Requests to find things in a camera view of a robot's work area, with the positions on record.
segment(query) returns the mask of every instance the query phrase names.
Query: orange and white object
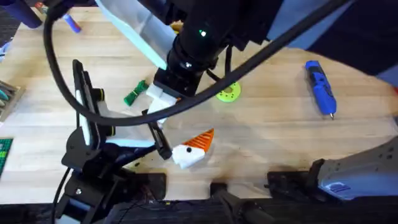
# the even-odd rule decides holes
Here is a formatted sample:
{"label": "orange and white object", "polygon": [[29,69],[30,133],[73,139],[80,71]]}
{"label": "orange and white object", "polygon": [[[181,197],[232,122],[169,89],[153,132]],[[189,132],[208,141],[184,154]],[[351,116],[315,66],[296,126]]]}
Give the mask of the orange and white object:
{"label": "orange and white object", "polygon": [[211,129],[199,136],[173,148],[172,158],[181,169],[194,165],[206,156],[214,136]]}

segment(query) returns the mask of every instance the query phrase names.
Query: blue pen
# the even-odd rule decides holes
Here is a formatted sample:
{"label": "blue pen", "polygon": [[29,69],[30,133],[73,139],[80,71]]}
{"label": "blue pen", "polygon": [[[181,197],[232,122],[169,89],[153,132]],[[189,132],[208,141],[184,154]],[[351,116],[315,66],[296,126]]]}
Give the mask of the blue pen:
{"label": "blue pen", "polygon": [[323,115],[330,115],[335,119],[337,102],[331,91],[331,86],[318,61],[311,60],[305,64],[305,69],[310,78],[315,101]]}

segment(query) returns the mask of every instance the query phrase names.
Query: white plastic part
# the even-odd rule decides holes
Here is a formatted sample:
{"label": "white plastic part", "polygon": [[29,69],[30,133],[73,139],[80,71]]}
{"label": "white plastic part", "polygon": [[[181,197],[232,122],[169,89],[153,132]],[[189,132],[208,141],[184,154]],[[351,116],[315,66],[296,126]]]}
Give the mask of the white plastic part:
{"label": "white plastic part", "polygon": [[178,145],[173,148],[172,158],[174,160],[174,163],[179,165],[181,169],[185,169],[203,159],[205,155],[206,152],[203,149],[185,145]]}
{"label": "white plastic part", "polygon": [[176,34],[137,0],[96,0],[105,16],[157,67],[165,70]]}
{"label": "white plastic part", "polygon": [[[105,101],[98,102],[99,113],[111,118],[126,118],[128,115],[110,111]],[[115,135],[106,138],[107,143],[117,144],[121,147],[149,147],[155,144],[148,125],[116,127]]]}
{"label": "white plastic part", "polygon": [[[83,105],[83,98],[81,97],[80,90],[76,90],[76,100],[81,105]],[[85,139],[86,146],[89,146],[91,143],[91,133],[88,127],[87,118],[81,114],[79,114],[79,123],[81,126],[81,130],[83,130],[83,138]]]}
{"label": "white plastic part", "polygon": [[[150,84],[149,88],[146,91],[146,94],[154,99],[149,106],[149,114],[173,106],[177,102],[177,99],[175,97],[164,93],[161,88],[155,86],[153,83]],[[163,124],[165,121],[166,118],[163,118],[158,120],[157,122]]]}

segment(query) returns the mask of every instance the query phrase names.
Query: green object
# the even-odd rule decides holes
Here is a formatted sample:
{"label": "green object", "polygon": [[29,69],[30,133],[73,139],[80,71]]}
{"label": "green object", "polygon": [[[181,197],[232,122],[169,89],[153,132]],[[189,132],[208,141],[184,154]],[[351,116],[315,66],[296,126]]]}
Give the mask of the green object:
{"label": "green object", "polygon": [[217,99],[225,103],[234,102],[236,99],[238,99],[239,95],[241,94],[241,85],[236,82],[230,85],[229,88],[231,89],[229,93],[227,93],[225,90],[219,92],[216,95]]}
{"label": "green object", "polygon": [[6,165],[6,159],[11,148],[11,143],[12,139],[0,139],[0,176],[4,165]]}
{"label": "green object", "polygon": [[124,102],[128,105],[131,106],[134,100],[137,99],[137,97],[145,90],[148,89],[148,84],[145,83],[145,80],[141,81],[138,83],[137,87],[130,93],[128,96],[124,98]]}

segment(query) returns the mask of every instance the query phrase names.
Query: black cable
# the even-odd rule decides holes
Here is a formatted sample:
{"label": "black cable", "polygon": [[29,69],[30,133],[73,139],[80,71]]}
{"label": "black cable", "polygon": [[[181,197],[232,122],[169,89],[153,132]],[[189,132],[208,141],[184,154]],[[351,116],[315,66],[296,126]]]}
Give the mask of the black cable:
{"label": "black cable", "polygon": [[[232,45],[229,45],[226,49],[225,53],[225,71],[224,71],[224,76],[226,74],[229,74],[231,72],[231,60],[232,60]],[[212,78],[214,81],[218,82],[221,80],[220,77],[218,77],[216,74],[214,74],[210,69],[206,70],[206,74]]]}
{"label": "black cable", "polygon": [[138,202],[139,202],[139,200],[137,200],[135,203],[132,203],[132,204],[129,206],[129,208],[126,209],[126,211],[124,211],[122,217],[121,217],[120,220],[118,221],[118,224],[120,224],[120,223],[123,221],[123,219],[124,219],[124,217],[127,215],[127,213],[128,213],[131,209],[133,209],[134,206],[138,204]]}
{"label": "black cable", "polygon": [[227,202],[226,200],[224,200],[224,199],[221,198],[221,197],[218,197],[218,198],[219,198],[221,204],[223,204],[223,207],[224,207],[226,216],[227,216],[228,219],[229,219],[229,222],[230,222],[231,224],[235,224],[235,219],[234,219],[234,215],[233,215],[233,213],[232,213],[232,208],[229,206],[229,204],[228,204],[228,202]]}
{"label": "black cable", "polygon": [[62,179],[61,179],[60,184],[58,185],[57,191],[56,191],[55,196],[54,196],[54,200],[52,201],[51,224],[55,224],[55,209],[57,207],[58,198],[60,197],[60,193],[61,193],[61,190],[62,190],[63,183],[65,183],[65,180],[67,179],[67,176],[68,176],[69,172],[70,172],[70,168],[68,167],[67,170],[65,171]]}
{"label": "black cable", "polygon": [[232,61],[232,45],[226,48],[225,52],[225,75],[231,72],[231,61]]}
{"label": "black cable", "polygon": [[210,69],[206,70],[206,74],[212,78],[214,81],[218,82],[221,80],[220,77],[216,76],[216,74],[214,74],[212,71],[210,71]]}
{"label": "black cable", "polygon": [[240,65],[237,69],[235,69],[230,74],[223,77],[220,81],[216,82],[214,85],[208,87],[203,92],[197,94],[193,98],[182,100],[180,103],[177,103],[176,105],[157,111],[155,113],[143,116],[130,117],[130,118],[108,118],[98,114],[94,114],[90,110],[79,104],[79,102],[77,102],[75,97],[69,91],[67,84],[65,83],[65,80],[62,77],[52,45],[53,23],[55,22],[56,19],[61,17],[67,10],[62,12],[54,12],[58,14],[53,14],[52,10],[49,10],[47,18],[44,22],[44,46],[55,83],[57,84],[63,97],[68,101],[68,103],[73,107],[73,109],[75,109],[77,112],[85,116],[88,120],[96,122],[98,124],[109,125],[109,126],[134,126],[144,123],[150,123],[162,118],[173,116],[175,114],[188,110],[208,100],[209,98],[215,96],[221,90],[224,90],[232,83],[238,81],[240,78],[248,74],[251,70],[256,68],[263,61],[273,56],[276,52],[278,52],[288,43],[296,39],[296,37],[303,34],[305,31],[307,31],[307,29],[311,28],[313,25],[321,21],[327,15],[338,9],[340,6],[346,4],[348,1],[349,0],[328,1],[325,5],[319,7],[309,16],[301,20],[298,24],[294,25],[291,29],[283,33],[280,37],[276,38],[266,47],[261,49],[258,53],[253,55],[249,60]]}

